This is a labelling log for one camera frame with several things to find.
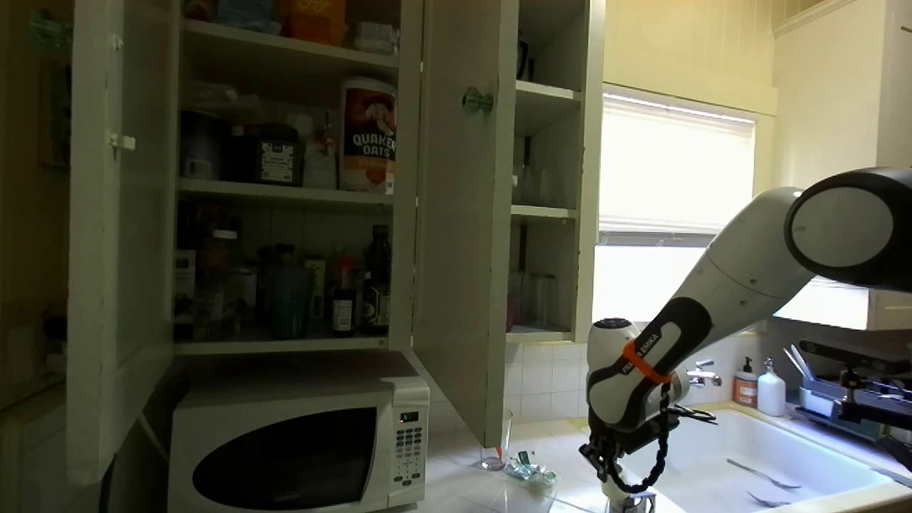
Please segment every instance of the cabinet door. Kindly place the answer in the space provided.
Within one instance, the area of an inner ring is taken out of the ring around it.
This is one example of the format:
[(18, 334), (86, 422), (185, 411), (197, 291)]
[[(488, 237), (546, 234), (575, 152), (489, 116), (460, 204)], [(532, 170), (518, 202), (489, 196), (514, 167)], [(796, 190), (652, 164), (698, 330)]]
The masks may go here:
[[(494, 448), (504, 411), (517, 3), (425, 8), (417, 354)], [(474, 92), (482, 102), (489, 95), (489, 110), (465, 106)]]
[(176, 8), (79, 0), (68, 267), (68, 475), (100, 481), (170, 364)]

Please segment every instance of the white microwave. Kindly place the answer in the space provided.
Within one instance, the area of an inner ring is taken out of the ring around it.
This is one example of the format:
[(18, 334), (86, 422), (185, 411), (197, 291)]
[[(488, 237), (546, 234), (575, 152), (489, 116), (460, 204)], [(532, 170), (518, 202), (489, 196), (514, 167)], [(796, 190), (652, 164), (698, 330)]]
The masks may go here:
[(385, 509), (425, 498), (431, 388), (371, 364), (197, 384), (170, 424), (169, 513)]

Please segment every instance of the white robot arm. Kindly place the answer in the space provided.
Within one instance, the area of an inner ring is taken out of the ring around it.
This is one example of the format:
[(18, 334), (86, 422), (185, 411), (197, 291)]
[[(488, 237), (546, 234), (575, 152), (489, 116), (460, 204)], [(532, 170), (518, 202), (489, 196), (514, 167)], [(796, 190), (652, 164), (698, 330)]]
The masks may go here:
[(678, 361), (773, 316), (816, 273), (912, 291), (912, 167), (847, 170), (803, 193), (766, 190), (712, 240), (638, 337), (631, 338), (619, 318), (596, 323), (586, 354), (592, 438), (584, 457), (599, 475), (668, 431), (659, 391)]

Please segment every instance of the white countertop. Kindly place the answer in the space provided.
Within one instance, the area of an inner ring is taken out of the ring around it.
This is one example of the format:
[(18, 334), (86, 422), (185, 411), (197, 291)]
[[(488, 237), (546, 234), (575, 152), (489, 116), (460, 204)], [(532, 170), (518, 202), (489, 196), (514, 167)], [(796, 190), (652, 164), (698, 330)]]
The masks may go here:
[[(820, 434), (806, 422), (770, 420), (793, 434), (823, 437), (829, 448), (860, 458), (873, 467), (883, 467), (912, 479), (906, 467), (890, 457), (856, 445), (847, 437)], [(537, 495), (525, 481), (508, 475), (504, 471), (488, 471), (480, 462), (489, 457), (467, 434), (432, 434), (431, 437), (431, 462), (427, 462), (427, 489), (425, 501), (408, 506), (413, 513), (606, 513), (606, 498), (596, 479), (596, 471), (584, 462), (579, 448), (586, 442), (584, 422), (542, 422), (542, 424), (514, 424), (514, 442), (508, 457), (517, 458), (518, 449), (532, 449), (537, 462), (556, 471), (556, 487), (549, 495)], [(883, 484), (879, 489), (840, 494), (839, 501), (820, 498), (803, 506), (779, 506), (780, 513), (806, 513), (806, 509), (879, 509), (879, 505), (903, 501), (912, 509), (912, 489), (900, 484)], [(673, 501), (659, 495), (659, 513), (678, 513)]]

